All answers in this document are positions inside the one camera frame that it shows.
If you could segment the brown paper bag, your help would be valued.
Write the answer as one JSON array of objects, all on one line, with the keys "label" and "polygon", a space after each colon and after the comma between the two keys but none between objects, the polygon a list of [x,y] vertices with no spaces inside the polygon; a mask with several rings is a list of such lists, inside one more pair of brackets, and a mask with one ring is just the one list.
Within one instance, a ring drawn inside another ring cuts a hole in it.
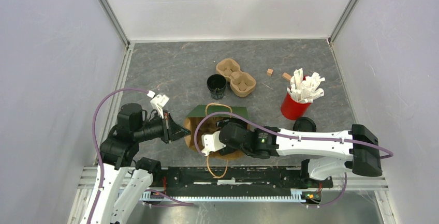
[{"label": "brown paper bag", "polygon": [[[220,129],[217,122],[228,120],[231,118],[230,113],[237,114],[241,117],[248,118],[248,110],[246,107],[228,106],[220,103],[209,103],[206,105],[198,105],[184,119],[183,127],[191,131],[189,136],[184,138],[187,147],[195,152],[201,152],[203,149],[201,136],[207,133],[214,133]],[[244,156],[244,153],[237,151],[231,155],[222,156],[219,151],[212,152],[208,156],[201,154],[206,158],[207,170],[214,179],[223,178],[228,171],[228,163]],[[226,161],[226,166],[222,175],[218,174],[216,169],[210,167],[211,159],[222,159]]]}]

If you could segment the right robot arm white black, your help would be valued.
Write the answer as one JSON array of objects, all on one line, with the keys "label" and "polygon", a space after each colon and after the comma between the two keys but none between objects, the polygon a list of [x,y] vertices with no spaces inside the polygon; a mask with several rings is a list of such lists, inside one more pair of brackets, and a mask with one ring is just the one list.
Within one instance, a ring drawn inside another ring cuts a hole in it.
[{"label": "right robot arm white black", "polygon": [[340,173],[364,177],[383,174],[378,138],[360,124],[338,132],[304,132],[277,127],[251,131],[231,122],[213,134],[213,142],[259,159],[309,155],[299,172],[299,181],[306,187]]}]

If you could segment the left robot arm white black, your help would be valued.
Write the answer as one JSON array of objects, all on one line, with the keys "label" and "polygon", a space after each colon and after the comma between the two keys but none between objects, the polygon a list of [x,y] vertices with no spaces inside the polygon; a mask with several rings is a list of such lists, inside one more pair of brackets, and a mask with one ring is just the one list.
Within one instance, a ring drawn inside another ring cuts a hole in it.
[{"label": "left robot arm white black", "polygon": [[101,163],[81,223],[126,223],[146,189],[162,182],[161,163],[143,157],[136,162],[130,181],[120,191],[139,152],[139,143],[159,138],[168,144],[191,133],[177,124],[168,111],[163,116],[156,110],[152,114],[148,118],[147,111],[137,103],[121,107],[116,125],[99,147]]}]

